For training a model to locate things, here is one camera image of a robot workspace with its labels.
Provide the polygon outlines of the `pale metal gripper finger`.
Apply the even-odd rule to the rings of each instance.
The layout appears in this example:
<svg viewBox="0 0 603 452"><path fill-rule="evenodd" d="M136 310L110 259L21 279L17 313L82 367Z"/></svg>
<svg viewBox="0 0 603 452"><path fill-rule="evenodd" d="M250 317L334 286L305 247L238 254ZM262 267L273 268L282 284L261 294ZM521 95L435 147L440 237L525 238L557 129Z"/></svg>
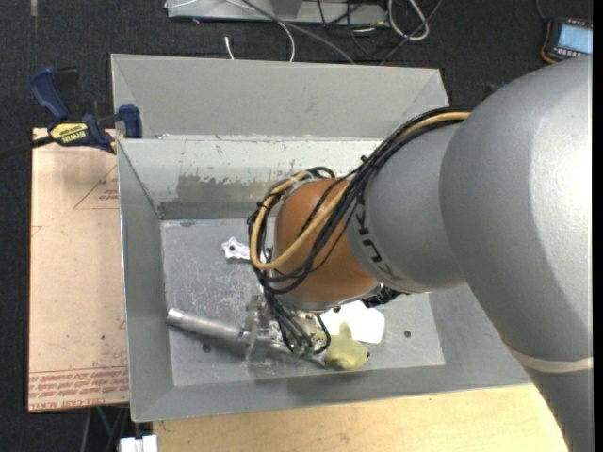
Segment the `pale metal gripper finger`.
<svg viewBox="0 0 603 452"><path fill-rule="evenodd" d="M245 328L248 331L268 331L271 313L263 295L251 296L246 306Z"/></svg>
<svg viewBox="0 0 603 452"><path fill-rule="evenodd" d="M269 352L269 338L256 331L244 331L242 340L245 345L244 355L249 362L263 360Z"/></svg>

